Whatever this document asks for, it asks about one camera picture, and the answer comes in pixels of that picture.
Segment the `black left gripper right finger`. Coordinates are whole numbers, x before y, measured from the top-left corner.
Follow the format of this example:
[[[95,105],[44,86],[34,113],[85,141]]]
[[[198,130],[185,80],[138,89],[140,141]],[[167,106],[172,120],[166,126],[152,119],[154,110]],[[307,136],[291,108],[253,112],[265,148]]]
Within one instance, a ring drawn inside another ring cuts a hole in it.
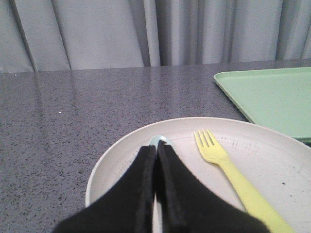
[[[156,194],[166,233],[268,232],[261,221],[205,187],[164,141],[157,147]]]

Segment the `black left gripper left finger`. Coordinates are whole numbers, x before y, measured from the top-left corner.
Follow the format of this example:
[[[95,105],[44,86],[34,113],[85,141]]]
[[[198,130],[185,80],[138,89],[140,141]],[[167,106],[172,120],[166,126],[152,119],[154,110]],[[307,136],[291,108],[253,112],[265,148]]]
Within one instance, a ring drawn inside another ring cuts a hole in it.
[[[59,223],[55,233],[152,232],[155,146],[142,146],[135,160],[102,197]]]

